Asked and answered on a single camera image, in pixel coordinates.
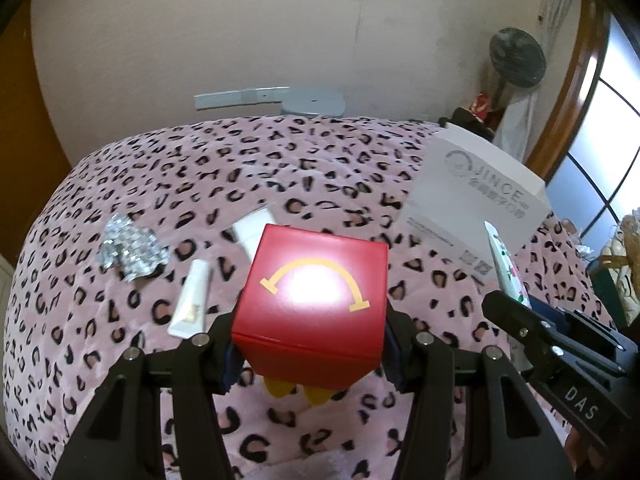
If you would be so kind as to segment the floral small packet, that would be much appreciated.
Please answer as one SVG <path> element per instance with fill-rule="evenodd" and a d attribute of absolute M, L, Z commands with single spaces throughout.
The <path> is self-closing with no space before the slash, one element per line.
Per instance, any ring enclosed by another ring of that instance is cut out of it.
<path fill-rule="evenodd" d="M 500 290 L 524 307 L 531 308 L 526 287 L 509 249 L 506 248 L 497 229 L 490 222 L 485 221 L 484 226 Z"/>

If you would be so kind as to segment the white cream tube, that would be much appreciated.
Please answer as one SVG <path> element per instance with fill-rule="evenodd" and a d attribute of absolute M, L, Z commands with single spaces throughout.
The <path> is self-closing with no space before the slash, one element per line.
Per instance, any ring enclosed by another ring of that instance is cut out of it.
<path fill-rule="evenodd" d="M 209 282 L 209 263 L 202 259 L 193 260 L 167 329 L 169 336 L 190 339 L 205 332 Z"/>

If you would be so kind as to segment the red happy meal box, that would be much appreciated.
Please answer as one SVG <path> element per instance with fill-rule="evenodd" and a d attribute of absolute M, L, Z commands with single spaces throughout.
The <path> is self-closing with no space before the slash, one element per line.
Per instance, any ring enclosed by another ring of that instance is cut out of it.
<path fill-rule="evenodd" d="M 382 359 L 388 247 L 270 224 L 234 309 L 231 336 L 269 393 L 320 405 Z"/>

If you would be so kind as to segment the clear bag white cotton pads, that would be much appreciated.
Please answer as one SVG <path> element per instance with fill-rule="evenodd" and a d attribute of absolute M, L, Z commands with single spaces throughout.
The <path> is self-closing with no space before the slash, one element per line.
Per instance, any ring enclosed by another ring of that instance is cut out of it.
<path fill-rule="evenodd" d="M 277 220 L 273 217 L 269 205 L 262 205 L 252 210 L 232 224 L 235 243 L 243 249 L 249 262 L 254 260 L 262 233 L 270 224 L 277 224 Z"/>

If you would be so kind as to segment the crumpled silver foil wrapper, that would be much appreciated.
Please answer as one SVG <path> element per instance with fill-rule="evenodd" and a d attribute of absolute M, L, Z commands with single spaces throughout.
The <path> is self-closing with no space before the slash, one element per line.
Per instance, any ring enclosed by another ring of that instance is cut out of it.
<path fill-rule="evenodd" d="M 114 214 L 104 226 L 98 260 L 104 270 L 118 269 L 126 282 L 132 282 L 167 266 L 169 250 L 151 229 Z"/>

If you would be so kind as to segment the pink leopard print blanket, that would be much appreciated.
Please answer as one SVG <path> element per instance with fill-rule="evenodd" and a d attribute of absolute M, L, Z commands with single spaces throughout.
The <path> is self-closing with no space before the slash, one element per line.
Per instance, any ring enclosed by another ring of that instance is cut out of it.
<path fill-rule="evenodd" d="M 267 206 L 282 226 L 385 243 L 387 295 L 418 330 L 506 348 L 483 286 L 396 222 L 437 126 L 367 117 L 219 119 L 108 144 L 78 162 L 32 225 L 3 321 L 3 408 L 18 456 L 51 479 L 94 389 L 129 347 L 172 349 L 172 311 L 194 259 L 209 262 L 206 325 L 229 311 L 250 259 L 232 224 Z M 100 267 L 106 222 L 125 214 L 169 250 L 152 278 Z M 614 326 L 555 216 L 515 255 L 528 292 Z M 390 479 L 410 396 L 376 370 L 312 408 L 273 399 L 246 366 L 215 404 L 237 479 Z"/>

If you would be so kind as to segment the white cloth fan cover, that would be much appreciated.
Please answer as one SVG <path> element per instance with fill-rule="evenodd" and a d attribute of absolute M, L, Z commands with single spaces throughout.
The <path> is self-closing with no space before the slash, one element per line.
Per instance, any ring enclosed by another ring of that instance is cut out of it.
<path fill-rule="evenodd" d="M 524 162 L 538 96 L 538 89 L 516 90 L 496 132 L 495 146 L 518 162 Z"/>

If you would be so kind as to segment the red snack bag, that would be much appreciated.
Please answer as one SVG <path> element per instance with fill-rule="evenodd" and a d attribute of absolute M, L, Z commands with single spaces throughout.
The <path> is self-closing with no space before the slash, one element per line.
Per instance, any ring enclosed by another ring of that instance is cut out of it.
<path fill-rule="evenodd" d="M 491 111 L 491 98 L 485 92 L 480 92 L 470 106 L 470 112 L 479 120 L 485 120 Z"/>

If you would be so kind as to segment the black standing fan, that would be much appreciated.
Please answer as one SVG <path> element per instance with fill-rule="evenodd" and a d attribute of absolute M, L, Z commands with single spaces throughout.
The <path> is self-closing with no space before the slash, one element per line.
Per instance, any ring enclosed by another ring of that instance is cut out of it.
<path fill-rule="evenodd" d="M 489 43 L 489 58 L 499 79 L 491 99 L 496 107 L 508 84 L 519 89 L 535 87 L 542 81 L 547 60 L 538 41 L 525 30 L 506 27 L 498 30 Z"/>

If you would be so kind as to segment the wooden window frame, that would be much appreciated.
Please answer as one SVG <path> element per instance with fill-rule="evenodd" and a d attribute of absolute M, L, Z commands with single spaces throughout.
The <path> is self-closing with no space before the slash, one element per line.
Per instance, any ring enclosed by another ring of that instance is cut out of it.
<path fill-rule="evenodd" d="M 526 166 L 549 183 L 577 136 L 602 70 L 610 12 L 602 0 L 580 0 L 576 39 L 562 87 Z"/>

